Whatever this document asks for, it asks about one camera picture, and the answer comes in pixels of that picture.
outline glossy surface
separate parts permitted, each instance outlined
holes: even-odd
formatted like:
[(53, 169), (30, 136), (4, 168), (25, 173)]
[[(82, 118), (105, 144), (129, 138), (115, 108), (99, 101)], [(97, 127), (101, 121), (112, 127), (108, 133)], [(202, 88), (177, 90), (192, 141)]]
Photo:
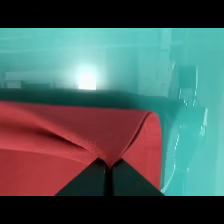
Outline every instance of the glossy surface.
[[(223, 37), (224, 29), (206, 28), (1, 28), (0, 88), (35, 89), (42, 97), (59, 88), (134, 94), (136, 108), (168, 111), (165, 195), (224, 195)], [(177, 97), (173, 77), (182, 66), (197, 68), (197, 105), (184, 103), (188, 91)]]

